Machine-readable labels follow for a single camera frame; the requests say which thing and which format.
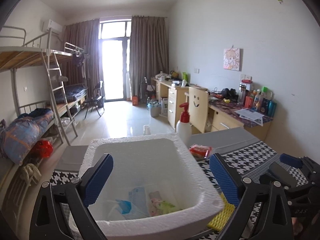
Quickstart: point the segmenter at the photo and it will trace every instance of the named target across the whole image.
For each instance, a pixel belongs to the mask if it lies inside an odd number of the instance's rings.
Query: wooden desk
[[[186,101],[188,101],[189,94],[185,93]],[[242,127],[248,132],[250,132],[255,137],[264,141],[267,137],[272,119],[268,117],[263,117],[263,126],[252,124],[250,121],[237,117],[234,113],[236,110],[233,105],[225,104],[220,102],[219,105],[209,104],[209,114],[208,116],[212,118],[212,128],[211,131],[219,131],[230,128]]]
[[[176,128],[176,124],[180,119],[183,108],[179,106],[185,102],[185,93],[189,91],[189,87],[172,87],[172,82],[159,81],[156,78],[152,78],[151,81],[156,87],[156,98],[161,102],[161,98],[168,98],[168,121],[173,129]],[[197,89],[207,90],[203,87],[192,86]]]

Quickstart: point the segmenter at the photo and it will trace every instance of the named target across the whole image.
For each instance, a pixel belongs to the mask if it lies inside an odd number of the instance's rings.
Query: white cup
[[[185,87],[187,85],[187,81],[186,80],[182,80],[182,85],[181,85],[181,87]]]
[[[151,132],[150,132],[150,126],[148,125],[144,125],[143,126],[143,135],[150,135]]]

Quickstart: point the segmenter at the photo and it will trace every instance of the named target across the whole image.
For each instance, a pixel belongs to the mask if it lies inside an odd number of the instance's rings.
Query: tile floor
[[[132,106],[131,102],[126,101],[105,103],[105,112],[102,117],[99,117],[95,109],[92,113],[88,112],[86,119],[84,119],[84,116],[85,110],[82,110],[76,116],[78,137],[75,137],[72,128],[68,128],[68,138],[73,146],[88,145],[93,139],[99,138],[123,138],[143,135],[144,125],[150,126],[151,134],[174,132],[166,117],[152,118],[145,106]],[[51,174],[67,146],[66,142],[61,144],[60,141],[56,141],[54,144],[55,151],[52,156],[41,163],[39,170],[42,174],[42,180],[38,185],[30,187],[21,211],[18,230],[19,239],[28,240],[33,206],[40,185],[42,182],[50,180]]]

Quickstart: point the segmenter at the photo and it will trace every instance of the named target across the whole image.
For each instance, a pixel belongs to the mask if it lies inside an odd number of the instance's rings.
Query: drawer handle
[[[224,126],[227,129],[230,129],[230,127],[226,126],[223,122],[220,123],[222,126]]]

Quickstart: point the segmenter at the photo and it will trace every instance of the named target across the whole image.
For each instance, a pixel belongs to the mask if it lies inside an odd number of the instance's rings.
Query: upper bunk
[[[46,33],[35,37],[31,41],[25,42],[26,31],[24,29],[6,25],[4,26],[4,28],[24,31],[24,36],[0,36],[0,38],[14,38],[23,40],[22,46],[0,47],[0,71],[29,66],[39,66],[43,64],[43,60],[45,60],[45,62],[48,61],[48,56],[50,63],[54,64],[54,55],[56,56],[59,63],[63,63],[72,60],[75,53],[84,53],[84,49],[68,42],[64,44],[63,51],[50,49],[52,36],[51,29]],[[39,40],[41,46],[41,41],[44,38],[47,39],[46,49],[35,47],[35,42]]]

